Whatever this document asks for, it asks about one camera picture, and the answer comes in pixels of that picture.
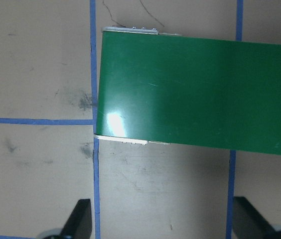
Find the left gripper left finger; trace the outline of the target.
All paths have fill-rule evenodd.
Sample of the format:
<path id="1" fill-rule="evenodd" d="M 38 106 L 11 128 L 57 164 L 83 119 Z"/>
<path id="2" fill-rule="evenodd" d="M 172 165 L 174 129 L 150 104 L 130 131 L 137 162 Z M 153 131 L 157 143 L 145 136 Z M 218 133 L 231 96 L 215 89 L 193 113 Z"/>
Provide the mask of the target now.
<path id="1" fill-rule="evenodd" d="M 59 236 L 61 239 L 89 239 L 91 234 L 91 201 L 90 199 L 80 199 Z"/>

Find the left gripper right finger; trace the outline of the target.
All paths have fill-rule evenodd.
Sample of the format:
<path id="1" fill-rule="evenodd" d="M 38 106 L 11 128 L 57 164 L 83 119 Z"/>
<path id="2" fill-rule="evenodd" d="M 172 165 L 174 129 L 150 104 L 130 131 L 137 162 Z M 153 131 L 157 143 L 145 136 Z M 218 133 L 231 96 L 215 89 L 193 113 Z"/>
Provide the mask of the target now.
<path id="1" fill-rule="evenodd" d="M 273 239 L 276 230 L 245 197 L 234 197 L 232 229 L 238 239 Z"/>

